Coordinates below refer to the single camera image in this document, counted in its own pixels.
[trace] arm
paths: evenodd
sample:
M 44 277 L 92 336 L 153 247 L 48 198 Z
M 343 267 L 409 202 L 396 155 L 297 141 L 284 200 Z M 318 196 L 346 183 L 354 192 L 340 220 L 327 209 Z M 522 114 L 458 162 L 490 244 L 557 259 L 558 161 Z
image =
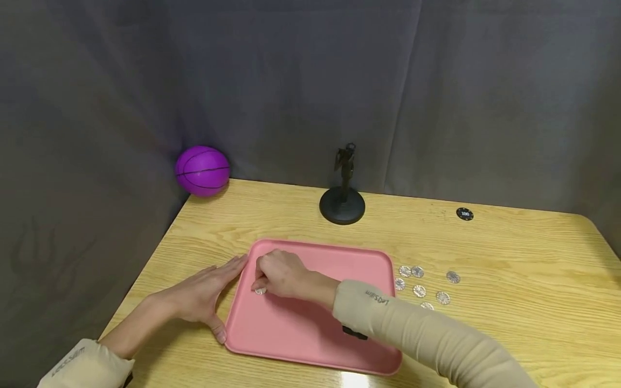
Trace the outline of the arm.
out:
M 134 366 L 128 361 L 173 318 L 156 295 L 148 296 L 99 343 L 81 340 L 39 383 L 40 388 L 118 388 Z
M 318 273 L 301 291 L 302 299 L 330 308 L 345 326 L 400 349 L 459 388 L 537 387 L 498 342 L 439 312 Z
M 215 314 L 222 289 L 246 265 L 245 255 L 220 268 L 212 266 L 173 287 L 146 297 L 101 341 L 81 340 L 39 382 L 39 388 L 119 388 L 134 366 L 138 350 L 166 322 L 203 322 L 224 343 L 224 324 Z

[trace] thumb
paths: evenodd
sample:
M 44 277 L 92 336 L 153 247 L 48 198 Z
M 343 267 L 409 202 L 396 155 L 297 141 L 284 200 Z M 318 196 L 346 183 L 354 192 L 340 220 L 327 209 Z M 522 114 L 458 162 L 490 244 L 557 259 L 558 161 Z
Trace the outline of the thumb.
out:
M 252 286 L 250 286 L 250 289 L 252 291 L 259 289 L 259 288 L 266 288 L 268 286 L 268 284 L 270 283 L 270 281 L 268 280 L 267 277 L 259 277 L 257 280 L 255 280 L 255 282 L 252 284 Z
M 209 316 L 204 323 L 209 326 L 219 343 L 225 343 L 227 340 L 226 328 L 224 322 L 216 314 Z

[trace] round stand base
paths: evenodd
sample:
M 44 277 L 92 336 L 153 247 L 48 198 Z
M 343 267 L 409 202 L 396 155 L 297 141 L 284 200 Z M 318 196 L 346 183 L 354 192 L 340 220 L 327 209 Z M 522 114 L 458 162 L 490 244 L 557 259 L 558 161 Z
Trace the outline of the round stand base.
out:
M 365 214 L 365 200 L 359 192 L 350 188 L 347 201 L 341 202 L 341 188 L 333 187 L 321 197 L 319 210 L 326 220 L 339 225 L 349 225 Z

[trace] left hand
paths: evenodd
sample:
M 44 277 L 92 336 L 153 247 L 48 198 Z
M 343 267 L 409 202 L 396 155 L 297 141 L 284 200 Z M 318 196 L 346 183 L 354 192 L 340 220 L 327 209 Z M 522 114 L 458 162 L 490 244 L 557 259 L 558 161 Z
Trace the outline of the left hand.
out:
M 219 343 L 227 339 L 224 322 L 215 314 L 215 302 L 222 289 L 239 275 L 248 256 L 236 256 L 217 268 L 211 266 L 154 296 L 173 309 L 173 316 L 189 322 L 205 323 Z

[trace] right hand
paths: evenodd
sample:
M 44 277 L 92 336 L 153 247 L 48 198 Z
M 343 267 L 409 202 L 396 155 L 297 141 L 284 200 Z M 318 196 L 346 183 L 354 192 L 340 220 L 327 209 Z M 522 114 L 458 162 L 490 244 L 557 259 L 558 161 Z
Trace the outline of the right hand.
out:
M 256 280 L 250 288 L 267 288 L 277 296 L 296 298 L 310 273 L 295 253 L 273 250 L 256 260 Z

